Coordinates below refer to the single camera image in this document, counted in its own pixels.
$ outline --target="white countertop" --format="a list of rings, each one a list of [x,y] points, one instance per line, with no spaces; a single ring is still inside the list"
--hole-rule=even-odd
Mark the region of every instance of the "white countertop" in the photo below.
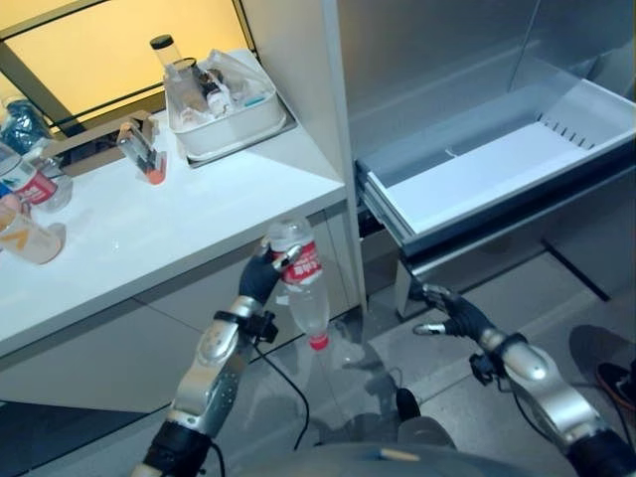
[[[0,356],[258,239],[277,217],[345,199],[300,125],[191,169],[165,113],[157,117],[155,146],[168,152],[161,185],[142,182],[127,159],[75,177],[63,210],[34,212],[43,226],[66,225],[60,255],[34,265],[0,252]],[[300,162],[303,169],[293,167]]]

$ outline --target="red bottle label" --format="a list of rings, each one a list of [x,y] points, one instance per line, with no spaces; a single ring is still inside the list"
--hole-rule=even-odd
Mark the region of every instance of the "red bottle label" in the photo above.
[[[282,254],[283,252],[281,251],[274,252],[275,257],[279,257]],[[322,265],[318,258],[318,250],[316,249],[316,243],[312,241],[302,247],[302,252],[298,259],[283,272],[282,281],[285,283],[299,283],[320,270],[322,270]]]
[[[3,175],[1,180],[13,192],[35,205],[45,202],[58,189],[55,182],[24,161]]]

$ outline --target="freezer drawer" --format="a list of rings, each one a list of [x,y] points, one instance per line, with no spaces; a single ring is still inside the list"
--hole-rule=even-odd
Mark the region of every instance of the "freezer drawer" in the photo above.
[[[411,257],[633,166],[635,115],[590,81],[554,77],[359,159],[360,193]]]

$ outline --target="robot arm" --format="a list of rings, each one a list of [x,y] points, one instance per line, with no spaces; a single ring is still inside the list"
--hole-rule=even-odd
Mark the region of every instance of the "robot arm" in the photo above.
[[[422,324],[415,334],[465,336],[485,352],[473,356],[475,377],[488,384],[492,375],[508,378],[553,444],[581,477],[636,475],[636,455],[600,414],[558,372],[555,361],[519,333],[506,335],[472,303],[437,285],[423,285],[424,298],[450,320]]]
[[[280,273],[300,254],[300,245],[274,259],[267,238],[243,270],[238,298],[216,313],[203,334],[190,369],[177,388],[166,421],[132,477],[198,475],[234,404],[239,378],[254,340],[273,341],[273,315],[259,316]]]

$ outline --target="tiled floor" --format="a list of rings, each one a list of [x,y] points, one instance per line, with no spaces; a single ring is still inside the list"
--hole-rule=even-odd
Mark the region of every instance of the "tiled floor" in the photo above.
[[[502,329],[520,329],[546,349],[568,380],[591,380],[598,361],[626,365],[636,354],[634,290],[626,289],[603,303],[548,254],[466,296]],[[410,332],[415,323],[441,318],[429,312],[401,323],[393,311],[392,290],[387,288],[371,297],[364,320],[353,311],[332,322],[327,350],[315,353],[301,338],[272,352],[270,358],[305,391],[311,406],[311,423],[301,447],[395,439],[394,393],[396,386],[405,386],[417,396],[422,414],[438,419],[460,450],[573,476],[557,451],[527,427],[510,395],[484,388],[471,377],[467,357],[476,349],[473,344]],[[583,393],[618,425],[604,397],[594,390]],[[293,390],[266,363],[258,360],[250,365],[218,438],[231,475],[258,460],[291,452],[302,412]],[[156,412],[29,475],[127,476],[162,419],[163,412]],[[208,475],[215,475],[215,461],[211,452]]]

